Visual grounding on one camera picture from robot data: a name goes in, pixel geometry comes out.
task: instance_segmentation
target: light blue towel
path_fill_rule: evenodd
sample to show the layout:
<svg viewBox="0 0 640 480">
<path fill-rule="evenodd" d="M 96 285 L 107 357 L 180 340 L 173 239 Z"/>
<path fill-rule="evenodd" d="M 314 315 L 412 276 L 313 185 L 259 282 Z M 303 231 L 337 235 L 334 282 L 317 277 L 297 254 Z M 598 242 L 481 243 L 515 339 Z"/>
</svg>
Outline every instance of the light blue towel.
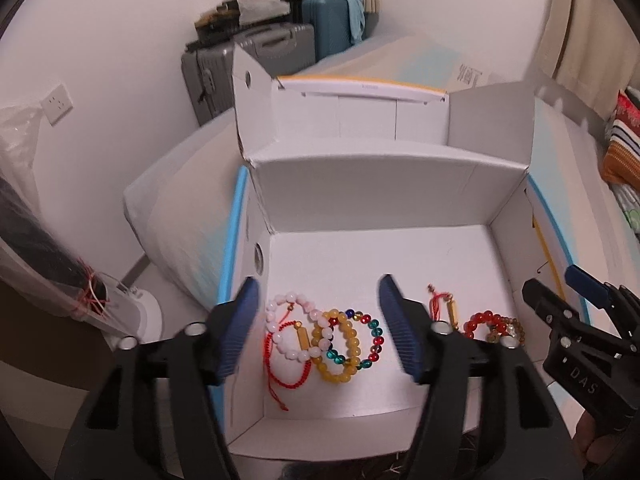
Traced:
<svg viewBox="0 0 640 480">
<path fill-rule="evenodd" d="M 349 3 L 349 20 L 351 25 L 351 44 L 362 41 L 364 33 L 364 4 L 362 0 L 347 0 Z"/>
</svg>

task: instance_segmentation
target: electrical outlet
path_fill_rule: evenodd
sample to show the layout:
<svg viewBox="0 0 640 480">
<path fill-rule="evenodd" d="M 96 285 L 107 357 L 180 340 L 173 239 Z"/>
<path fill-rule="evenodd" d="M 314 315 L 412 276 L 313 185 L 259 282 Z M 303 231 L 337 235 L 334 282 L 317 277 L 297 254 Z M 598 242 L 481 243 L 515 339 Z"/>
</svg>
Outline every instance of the electrical outlet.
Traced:
<svg viewBox="0 0 640 480">
<path fill-rule="evenodd" d="M 65 86 L 62 84 L 56 86 L 48 96 L 40 101 L 40 104 L 52 126 L 74 107 L 69 94 L 66 93 Z"/>
</svg>

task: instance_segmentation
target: white cardboard box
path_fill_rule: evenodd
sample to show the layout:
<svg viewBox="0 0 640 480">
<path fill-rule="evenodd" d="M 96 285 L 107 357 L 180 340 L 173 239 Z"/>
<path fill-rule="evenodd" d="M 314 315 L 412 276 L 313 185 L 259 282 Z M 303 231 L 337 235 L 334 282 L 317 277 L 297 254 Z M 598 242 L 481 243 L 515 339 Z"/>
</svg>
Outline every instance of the white cardboard box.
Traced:
<svg viewBox="0 0 640 480">
<path fill-rule="evenodd" d="M 405 297 L 424 304 L 429 283 L 452 292 L 461 325 L 486 309 L 518 317 L 539 367 L 548 329 L 522 302 L 526 279 L 542 280 L 590 318 L 589 307 L 564 285 L 564 268 L 581 264 L 606 279 L 608 267 L 594 272 L 589 262 L 597 254 L 577 258 L 568 249 L 573 223 L 559 225 L 549 207 L 558 197 L 544 195 L 559 191 L 541 190 L 530 174 L 534 133 L 548 126 L 545 114 L 558 113 L 526 84 L 449 96 L 383 82 L 277 81 L 239 49 L 234 84 L 251 178 L 239 188 L 232 291 L 255 276 L 261 308 L 224 387 L 231 453 L 324 461 L 408 449 L 427 390 L 402 371 L 386 330 L 377 301 L 383 274 L 395 277 Z M 541 137 L 538 150 L 545 149 Z M 585 235 L 593 238 L 593 232 Z M 370 313 L 386 342 L 380 361 L 347 384 L 323 382 L 313 370 L 297 390 L 276 386 L 289 407 L 283 412 L 266 388 L 264 303 L 290 290 L 322 310 Z M 302 311 L 289 319 L 310 325 Z M 359 339 L 366 353 L 369 338 L 362 333 Z M 343 350 L 340 336 L 336 341 Z M 286 381 L 302 373 L 302 365 L 277 352 L 272 367 Z M 478 421 L 478 386 L 470 381 L 469 429 Z"/>
</svg>

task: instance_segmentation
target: bead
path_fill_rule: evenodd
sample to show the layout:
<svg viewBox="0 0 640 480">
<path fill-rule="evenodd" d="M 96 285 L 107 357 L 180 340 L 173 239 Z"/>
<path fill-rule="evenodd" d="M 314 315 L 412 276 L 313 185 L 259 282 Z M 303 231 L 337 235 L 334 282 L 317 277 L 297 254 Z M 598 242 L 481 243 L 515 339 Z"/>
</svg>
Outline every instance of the bead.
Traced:
<svg viewBox="0 0 640 480">
<path fill-rule="evenodd" d="M 328 339 L 322 338 L 320 342 L 317 344 L 318 348 L 323 352 L 328 352 L 331 350 L 331 341 Z"/>
</svg>

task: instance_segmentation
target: wall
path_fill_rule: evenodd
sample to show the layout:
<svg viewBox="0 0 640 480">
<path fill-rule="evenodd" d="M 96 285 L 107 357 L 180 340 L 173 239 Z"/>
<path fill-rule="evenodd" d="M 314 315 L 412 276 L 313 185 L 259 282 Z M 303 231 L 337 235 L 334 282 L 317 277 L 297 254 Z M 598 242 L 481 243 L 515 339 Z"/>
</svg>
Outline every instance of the wall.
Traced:
<svg viewBox="0 0 640 480">
<path fill-rule="evenodd" d="M 25 0 L 0 40 L 0 106 L 64 82 L 74 110 L 43 122 L 34 164 L 50 230 L 123 276 L 142 249 L 122 192 L 196 130 L 180 71 L 194 20 L 221 0 Z"/>
<path fill-rule="evenodd" d="M 142 256 L 122 192 L 196 121 L 180 54 L 220 0 L 26 0 L 0 41 L 0 106 L 64 82 L 74 110 L 43 123 L 34 164 L 50 230 L 88 263 L 124 275 Z M 380 32 L 405 27 L 507 76 L 528 65 L 547 0 L 382 0 Z"/>
<path fill-rule="evenodd" d="M 419 30 L 521 78 L 538 47 L 550 0 L 382 0 L 376 33 Z"/>
</svg>

